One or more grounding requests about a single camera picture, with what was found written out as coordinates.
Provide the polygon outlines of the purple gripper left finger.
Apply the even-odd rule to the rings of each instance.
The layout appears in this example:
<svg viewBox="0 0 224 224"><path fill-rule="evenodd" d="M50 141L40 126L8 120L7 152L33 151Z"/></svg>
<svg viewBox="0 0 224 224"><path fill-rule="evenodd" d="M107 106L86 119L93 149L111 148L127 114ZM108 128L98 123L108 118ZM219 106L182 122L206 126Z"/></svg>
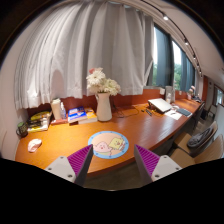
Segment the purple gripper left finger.
<svg viewBox="0 0 224 224"><path fill-rule="evenodd" d="M88 145L70 156L59 156L45 170L82 186L93 156L93 145Z"/></svg>

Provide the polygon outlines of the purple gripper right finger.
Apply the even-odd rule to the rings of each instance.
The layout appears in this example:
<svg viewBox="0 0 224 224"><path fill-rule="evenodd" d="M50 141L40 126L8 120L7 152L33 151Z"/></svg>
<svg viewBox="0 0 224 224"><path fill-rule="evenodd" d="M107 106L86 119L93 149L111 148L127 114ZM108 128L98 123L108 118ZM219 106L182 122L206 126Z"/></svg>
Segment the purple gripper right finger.
<svg viewBox="0 0 224 224"><path fill-rule="evenodd" d="M134 156L143 185L150 184L181 170L181 167L168 155L158 156L139 145L134 146Z"/></svg>

